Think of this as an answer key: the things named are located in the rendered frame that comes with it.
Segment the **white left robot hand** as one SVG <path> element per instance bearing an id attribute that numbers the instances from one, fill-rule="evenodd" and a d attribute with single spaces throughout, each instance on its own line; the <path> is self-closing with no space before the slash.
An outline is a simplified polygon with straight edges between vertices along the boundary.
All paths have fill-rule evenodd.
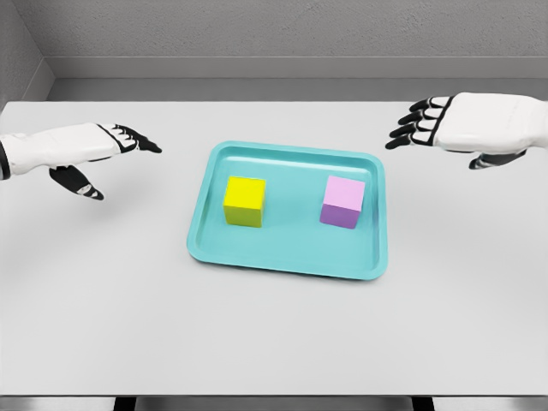
<path id="1" fill-rule="evenodd" d="M 42 159 L 51 179 L 73 194 L 102 200 L 97 190 L 76 166 L 98 162 L 134 150 L 160 153 L 162 149 L 145 135 L 121 124 L 84 123 L 54 128 L 39 134 Z"/>

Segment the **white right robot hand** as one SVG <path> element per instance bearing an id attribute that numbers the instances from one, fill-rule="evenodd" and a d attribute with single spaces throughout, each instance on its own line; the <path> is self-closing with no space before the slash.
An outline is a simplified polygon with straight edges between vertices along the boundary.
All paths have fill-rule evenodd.
<path id="1" fill-rule="evenodd" d="M 535 110 L 541 100 L 515 94 L 460 92 L 430 97 L 409 107 L 390 132 L 385 148 L 436 146 L 447 152 L 477 152 L 469 168 L 506 165 L 534 145 Z"/>

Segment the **pink purple cube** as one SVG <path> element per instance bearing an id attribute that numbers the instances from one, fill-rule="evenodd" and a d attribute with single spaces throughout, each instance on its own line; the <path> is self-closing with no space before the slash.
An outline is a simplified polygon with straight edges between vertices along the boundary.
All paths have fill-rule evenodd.
<path id="1" fill-rule="evenodd" d="M 329 176 L 322 202 L 321 223 L 354 229 L 358 223 L 366 184 L 362 181 Z"/>

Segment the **yellow cube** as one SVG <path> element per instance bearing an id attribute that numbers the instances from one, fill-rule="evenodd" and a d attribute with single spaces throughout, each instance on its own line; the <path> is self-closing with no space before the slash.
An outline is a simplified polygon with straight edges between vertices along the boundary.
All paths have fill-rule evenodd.
<path id="1" fill-rule="evenodd" d="M 262 226 L 265 180 L 230 176 L 223 198 L 226 223 L 253 228 Z"/>

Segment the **teal rectangular tray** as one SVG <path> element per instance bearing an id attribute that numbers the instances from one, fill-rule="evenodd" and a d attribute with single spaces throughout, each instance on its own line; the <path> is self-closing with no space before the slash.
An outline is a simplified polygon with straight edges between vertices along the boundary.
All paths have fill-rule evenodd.
<path id="1" fill-rule="evenodd" d="M 232 176 L 265 181 L 260 228 L 226 223 Z M 362 181 L 353 229 L 321 223 L 329 176 Z M 225 141 L 210 154 L 187 238 L 198 261 L 300 274 L 373 280 L 388 265 L 385 173 L 368 153 Z"/>

